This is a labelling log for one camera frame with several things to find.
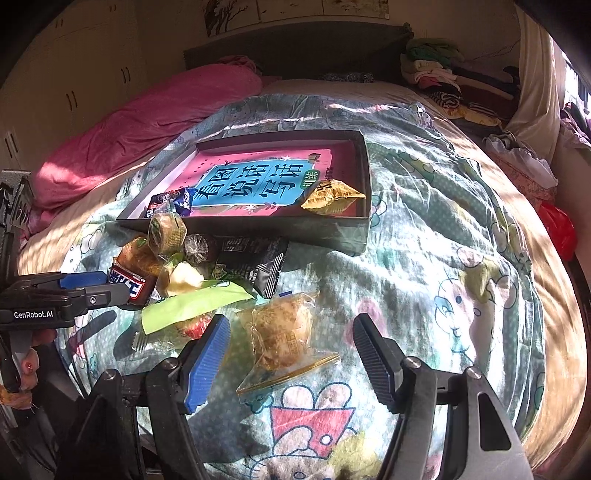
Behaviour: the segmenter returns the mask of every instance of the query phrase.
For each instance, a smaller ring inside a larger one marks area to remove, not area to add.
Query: cartoon print bedsheet
[[[189,418],[212,476],[278,480],[375,475],[396,418],[377,402],[352,342],[352,319],[368,312],[385,336],[431,367],[460,372],[477,363],[523,435],[544,379],[540,301],[519,227],[483,182],[476,162],[459,157],[419,104],[373,105],[319,96],[267,95],[227,106],[186,131],[92,215],[62,271],[106,270],[134,233],[115,218],[188,142],[290,129],[357,129],[372,170],[366,252],[349,257],[292,243],[278,291],[319,290],[312,344],[338,351],[321,369],[250,405],[235,390],[252,365],[246,332],[232,340],[209,402]],[[230,309],[223,311],[232,318]],[[145,371],[169,355],[134,352],[139,313],[91,312],[58,339],[81,388],[99,374]],[[431,476],[443,447],[438,407]],[[146,412],[142,431],[150,432]]]

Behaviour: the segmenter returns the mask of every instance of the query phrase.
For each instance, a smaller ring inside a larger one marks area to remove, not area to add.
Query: curtain
[[[533,148],[538,157],[545,158],[549,163],[554,156],[560,129],[554,43],[542,26],[521,8],[515,8],[521,28],[521,97],[517,112],[506,129]]]

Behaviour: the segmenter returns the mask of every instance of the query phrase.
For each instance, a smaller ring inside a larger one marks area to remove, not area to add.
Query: pink blanket
[[[261,93],[246,66],[213,64],[180,73],[103,118],[52,153],[33,175],[31,234],[124,167],[162,148],[221,107]]]

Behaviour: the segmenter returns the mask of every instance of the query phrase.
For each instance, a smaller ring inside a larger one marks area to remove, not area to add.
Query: white cabinet
[[[39,168],[65,140],[146,86],[133,1],[72,3],[36,36],[0,89],[0,140],[8,141],[0,160]]]

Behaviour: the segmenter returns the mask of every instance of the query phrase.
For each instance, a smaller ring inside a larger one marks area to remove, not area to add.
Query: red plastic bag
[[[550,240],[563,261],[573,259],[574,249],[577,248],[577,234],[569,216],[559,208],[542,202],[538,215],[546,227]]]

